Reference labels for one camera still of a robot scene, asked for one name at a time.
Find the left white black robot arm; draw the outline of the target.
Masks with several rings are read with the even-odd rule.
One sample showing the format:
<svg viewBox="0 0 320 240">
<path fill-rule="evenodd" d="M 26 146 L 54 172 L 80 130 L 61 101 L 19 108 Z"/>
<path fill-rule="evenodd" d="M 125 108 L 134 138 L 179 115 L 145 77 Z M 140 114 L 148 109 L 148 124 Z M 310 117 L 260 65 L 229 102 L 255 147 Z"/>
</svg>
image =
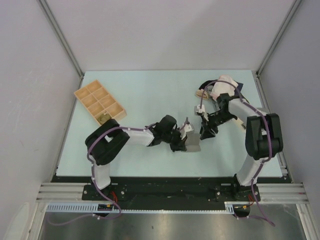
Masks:
<svg viewBox="0 0 320 240">
<path fill-rule="evenodd" d="M 193 130 L 188 119 L 178 127 L 176 119 L 170 115 L 144 128 L 121 126 L 113 118 L 107 120 L 85 140 L 86 157 L 91 163 L 93 194 L 100 200 L 110 196 L 110 163 L 124 146 L 154 147 L 167 143 L 173 152 L 185 152 L 187 134 Z"/>
</svg>

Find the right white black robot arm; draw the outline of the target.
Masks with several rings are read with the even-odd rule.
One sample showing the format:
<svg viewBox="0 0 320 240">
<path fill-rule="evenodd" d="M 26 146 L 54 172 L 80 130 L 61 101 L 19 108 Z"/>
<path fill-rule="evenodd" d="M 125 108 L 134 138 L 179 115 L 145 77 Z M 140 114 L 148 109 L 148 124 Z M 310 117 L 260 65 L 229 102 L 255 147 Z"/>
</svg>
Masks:
<svg viewBox="0 0 320 240">
<path fill-rule="evenodd" d="M 218 126 L 232 119 L 243 122 L 247 156 L 230 187 L 231 196 L 242 201 L 248 195 L 255 196 L 255 185 L 263 166 L 283 150 L 280 117 L 276 113 L 258 110 L 240 95 L 222 93 L 217 98 L 217 104 L 219 110 L 210 114 L 203 104 L 194 108 L 195 114 L 202 119 L 200 139 L 215 137 Z"/>
</svg>

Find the grey underwear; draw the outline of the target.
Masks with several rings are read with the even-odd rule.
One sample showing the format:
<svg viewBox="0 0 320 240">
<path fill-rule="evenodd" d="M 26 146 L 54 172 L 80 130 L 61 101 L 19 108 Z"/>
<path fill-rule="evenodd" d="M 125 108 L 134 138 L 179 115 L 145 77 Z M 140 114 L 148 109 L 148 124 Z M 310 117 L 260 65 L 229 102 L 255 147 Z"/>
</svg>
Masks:
<svg viewBox="0 0 320 240">
<path fill-rule="evenodd" d="M 200 152 L 200 134 L 199 133 L 187 133 L 186 134 L 186 140 L 184 142 L 186 152 L 188 153 L 194 153 L 194 152 Z"/>
</svg>

